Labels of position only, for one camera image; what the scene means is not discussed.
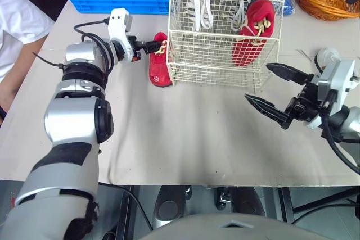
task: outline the blue plastic crate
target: blue plastic crate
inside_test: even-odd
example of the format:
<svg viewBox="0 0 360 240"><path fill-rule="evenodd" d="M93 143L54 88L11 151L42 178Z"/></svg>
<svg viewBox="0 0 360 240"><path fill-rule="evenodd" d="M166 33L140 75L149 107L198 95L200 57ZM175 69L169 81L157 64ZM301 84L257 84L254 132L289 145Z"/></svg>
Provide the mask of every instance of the blue plastic crate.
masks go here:
<svg viewBox="0 0 360 240"><path fill-rule="evenodd" d="M169 0L71 0L81 13L111 13L113 8L126 8L132 14L169 13Z"/></svg>

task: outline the red shoe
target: red shoe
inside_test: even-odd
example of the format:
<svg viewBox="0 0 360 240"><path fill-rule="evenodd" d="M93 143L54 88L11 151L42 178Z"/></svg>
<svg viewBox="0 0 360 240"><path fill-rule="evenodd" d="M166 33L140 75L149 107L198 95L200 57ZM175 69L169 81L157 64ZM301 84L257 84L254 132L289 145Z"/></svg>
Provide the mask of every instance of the red shoe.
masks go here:
<svg viewBox="0 0 360 240"><path fill-rule="evenodd" d="M263 32L255 24L259 24L264 19L270 22L270 26L264 27ZM240 29L239 35L271 37L274 32L275 11L270 0L253 0L247 7L244 23ZM261 53L266 40L243 39L238 41L232 53L232 61L237 66L247 66L257 59Z"/></svg>
<svg viewBox="0 0 360 240"><path fill-rule="evenodd" d="M148 75L153 85L157 87L168 87L172 85L167 67L167 41L168 36L159 32L154 37L155 41L162 42L160 50L150 54L150 65Z"/></svg>

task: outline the person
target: person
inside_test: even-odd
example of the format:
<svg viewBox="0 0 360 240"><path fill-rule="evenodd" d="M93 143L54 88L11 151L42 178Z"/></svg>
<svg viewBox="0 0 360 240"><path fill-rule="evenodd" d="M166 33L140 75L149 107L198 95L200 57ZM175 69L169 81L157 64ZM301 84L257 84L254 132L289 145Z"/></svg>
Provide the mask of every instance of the person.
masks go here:
<svg viewBox="0 0 360 240"><path fill-rule="evenodd" d="M53 23L29 0L0 0L0 125Z"/></svg>

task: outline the robotic arm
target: robotic arm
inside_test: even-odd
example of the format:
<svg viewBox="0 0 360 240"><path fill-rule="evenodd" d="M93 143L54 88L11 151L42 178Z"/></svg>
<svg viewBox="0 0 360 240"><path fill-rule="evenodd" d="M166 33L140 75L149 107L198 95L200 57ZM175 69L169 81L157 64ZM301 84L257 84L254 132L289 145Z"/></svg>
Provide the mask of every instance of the robotic arm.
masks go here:
<svg viewBox="0 0 360 240"><path fill-rule="evenodd" d="M79 240L97 220L99 145L114 129L107 76L115 60L135 61L141 48L149 53L161 46L127 37L132 17L123 8L108 20L110 40L78 30L91 40L69 45L65 63L57 65L62 81L44 117L52 149L31 170L0 239Z"/></svg>
<svg viewBox="0 0 360 240"><path fill-rule="evenodd" d="M303 90L296 98L291 99L284 112L262 98L248 94L245 98L260 113L278 122L283 129L287 129L294 119L304 121L311 129L320 127L323 130L322 137L328 141L336 155L360 174L360 108L348 108L344 105L349 91L359 84L359 78L353 74L354 64L355 61L349 60L330 62L320 74L306 74L284 64L267 64L270 71L284 80L304 85ZM355 155L358 165L350 162L335 142L344 143L343 147Z"/></svg>

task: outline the white shoelace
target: white shoelace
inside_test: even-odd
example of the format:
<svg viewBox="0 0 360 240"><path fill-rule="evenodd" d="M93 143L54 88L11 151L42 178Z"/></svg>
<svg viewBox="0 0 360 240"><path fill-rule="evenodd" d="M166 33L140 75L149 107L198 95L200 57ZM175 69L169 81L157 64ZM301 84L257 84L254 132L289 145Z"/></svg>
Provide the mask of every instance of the white shoelace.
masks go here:
<svg viewBox="0 0 360 240"><path fill-rule="evenodd" d="M211 11L210 0L190 0L185 5L189 19L194 22L192 31L200 31L202 26L210 29L214 24L214 17Z"/></svg>
<svg viewBox="0 0 360 240"><path fill-rule="evenodd" d="M233 31L239 31L242 27L242 22L245 18L245 7L244 7L244 0L239 0L239 9L237 12L235 12L235 8L231 8L232 11L230 11L229 15L232 17L230 19L231 22L231 29Z"/></svg>

